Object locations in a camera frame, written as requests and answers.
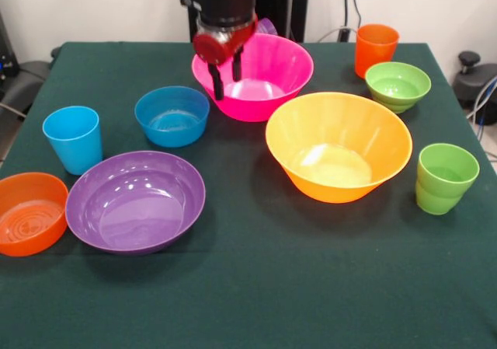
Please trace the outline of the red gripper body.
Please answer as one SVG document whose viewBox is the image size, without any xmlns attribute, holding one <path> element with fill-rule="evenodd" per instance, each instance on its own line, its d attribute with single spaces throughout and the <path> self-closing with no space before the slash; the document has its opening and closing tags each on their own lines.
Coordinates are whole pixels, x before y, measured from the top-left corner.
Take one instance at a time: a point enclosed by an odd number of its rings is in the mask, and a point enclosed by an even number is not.
<svg viewBox="0 0 497 349">
<path fill-rule="evenodd" d="M 206 63 L 222 65 L 232 58 L 256 31 L 256 14 L 247 23 L 232 27 L 209 26 L 197 19 L 197 32 L 193 37 L 196 54 Z"/>
</svg>

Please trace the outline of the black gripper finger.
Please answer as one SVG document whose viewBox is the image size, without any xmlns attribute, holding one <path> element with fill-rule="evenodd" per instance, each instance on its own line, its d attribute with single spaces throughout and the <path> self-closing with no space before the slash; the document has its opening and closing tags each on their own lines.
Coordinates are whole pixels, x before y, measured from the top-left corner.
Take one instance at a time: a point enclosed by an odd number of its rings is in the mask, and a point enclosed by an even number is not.
<svg viewBox="0 0 497 349">
<path fill-rule="evenodd" d="M 221 79 L 221 73 L 214 64 L 208 64 L 207 67 L 213 81 L 214 98 L 217 101 L 220 101 L 224 98 L 224 85 Z"/>
<path fill-rule="evenodd" d="M 239 82 L 242 79 L 242 53 L 244 46 L 235 52 L 232 60 L 232 78 L 234 82 Z"/>
</svg>

